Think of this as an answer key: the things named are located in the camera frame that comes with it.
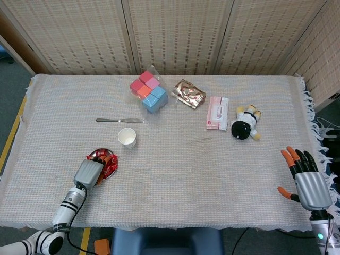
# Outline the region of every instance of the black cable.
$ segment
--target black cable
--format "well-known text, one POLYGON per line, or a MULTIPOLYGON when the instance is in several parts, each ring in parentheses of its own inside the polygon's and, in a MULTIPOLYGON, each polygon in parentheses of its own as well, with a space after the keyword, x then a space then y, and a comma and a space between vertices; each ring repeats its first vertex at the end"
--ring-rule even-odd
POLYGON ((329 238, 331 237, 333 233, 333 226, 334 226, 334 217, 331 214, 328 214, 328 235, 326 239, 326 244, 325 244, 325 255, 328 255, 328 243, 329 243, 329 238))
MULTIPOLYGON (((81 203, 81 206, 79 207, 78 211, 76 211, 76 213, 74 214, 74 216, 73 216, 73 218, 72 218, 72 220, 71 220, 71 222, 70 222, 70 229, 71 229, 71 225, 72 225, 72 223, 73 223, 74 218, 77 216, 78 212, 79 212, 80 209, 83 207, 83 205, 84 205, 84 203, 85 203, 85 200, 86 200, 87 190, 86 190, 86 187, 85 187, 85 186, 84 186, 83 188, 84 188, 84 190, 85 190, 84 200, 83 200, 83 203, 81 203)), ((76 249, 78 249, 78 250, 80 250, 80 251, 83 251, 83 252, 89 253, 89 254, 93 254, 93 255, 98 255, 98 254, 96 254, 96 253, 94 253, 94 252, 87 251, 87 250, 83 250, 82 248, 80 248, 80 247, 76 246, 75 244, 73 244, 73 243, 71 242, 71 240, 70 240, 70 232, 67 233, 67 240, 68 240, 70 246, 72 246, 72 247, 74 247, 74 248, 76 248, 76 249)))
POLYGON ((239 239, 237 240, 237 242, 235 243, 235 246, 234 246, 234 249, 233 249, 233 252, 232 252, 232 255, 234 255, 234 252, 235 252, 235 250, 236 250, 236 247, 237 247, 237 245, 238 245, 238 243, 239 243, 239 241, 241 240, 241 238, 242 238, 242 236, 247 232, 247 230, 248 229, 250 229, 249 227, 247 227, 244 231, 243 231, 243 233, 240 235, 240 237, 239 237, 239 239))
POLYGON ((313 239, 315 238, 315 236, 296 236, 296 235, 292 235, 292 234, 288 234, 287 232, 284 232, 282 230, 276 229, 276 231, 281 232, 282 234, 291 236, 291 237, 295 237, 295 238, 301 238, 301 239, 313 239))

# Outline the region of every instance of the stuffed toy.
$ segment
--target stuffed toy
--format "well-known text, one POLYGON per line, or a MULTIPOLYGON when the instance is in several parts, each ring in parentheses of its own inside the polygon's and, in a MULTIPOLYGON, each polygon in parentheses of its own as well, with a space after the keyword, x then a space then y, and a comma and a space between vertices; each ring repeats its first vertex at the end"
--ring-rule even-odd
POLYGON ((244 140, 248 136, 253 137, 258 141, 261 139, 261 135, 256 131, 255 125, 261 117, 261 112, 256 110, 255 106, 249 105, 248 109, 244 111, 244 108, 237 108, 237 119, 231 123, 232 134, 237 139, 244 140))

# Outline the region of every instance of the orange block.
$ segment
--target orange block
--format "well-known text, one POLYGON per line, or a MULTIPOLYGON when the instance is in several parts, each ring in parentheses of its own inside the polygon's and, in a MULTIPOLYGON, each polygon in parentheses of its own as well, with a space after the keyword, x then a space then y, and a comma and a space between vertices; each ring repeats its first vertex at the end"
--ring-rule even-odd
POLYGON ((151 93, 151 91, 152 91, 152 89, 150 89, 148 86, 144 85, 143 87, 141 87, 137 91, 137 94, 141 99, 144 99, 151 93))
POLYGON ((98 255, 110 255, 108 239, 95 240, 95 253, 98 255))

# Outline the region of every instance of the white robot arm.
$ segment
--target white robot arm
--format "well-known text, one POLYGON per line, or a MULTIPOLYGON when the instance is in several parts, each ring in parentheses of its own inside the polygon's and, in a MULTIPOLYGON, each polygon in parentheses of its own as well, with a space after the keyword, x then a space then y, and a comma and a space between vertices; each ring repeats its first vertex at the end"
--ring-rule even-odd
POLYGON ((87 188, 96 185, 103 162, 87 159, 82 162, 74 177, 76 186, 69 190, 53 217, 53 233, 39 231, 26 240, 0 247, 0 255, 57 254, 65 235, 69 238, 72 222, 86 200, 87 188))
POLYGON ((289 153, 285 150, 281 153, 288 163, 298 194, 288 193, 282 187, 278 187, 279 192, 311 211, 309 220, 321 254, 340 255, 340 231, 334 217, 326 211, 332 200, 324 177, 307 151, 302 153, 290 146, 287 150, 289 153))

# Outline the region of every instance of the orange fingertip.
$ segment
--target orange fingertip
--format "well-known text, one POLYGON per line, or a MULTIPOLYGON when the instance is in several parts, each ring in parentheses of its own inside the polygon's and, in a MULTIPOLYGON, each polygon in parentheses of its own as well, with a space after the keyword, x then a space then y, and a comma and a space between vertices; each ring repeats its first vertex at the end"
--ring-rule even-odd
POLYGON ((286 191, 283 187, 277 187, 278 192, 280 192, 281 195, 283 195, 287 199, 291 199, 291 193, 286 191))
POLYGON ((99 185, 102 182, 103 178, 104 178, 104 174, 101 173, 100 176, 98 177, 98 180, 97 180, 96 184, 99 185))
POLYGON ((111 160, 110 156, 107 156, 106 158, 103 159, 103 162, 108 163, 111 160))
POLYGON ((295 165, 294 160, 292 159, 291 155, 285 150, 281 150, 282 156, 286 159, 288 167, 295 165))
POLYGON ((298 154, 295 152, 295 150, 292 147, 287 146, 287 150, 292 155, 292 158, 294 161, 300 160, 300 157, 298 156, 298 154))

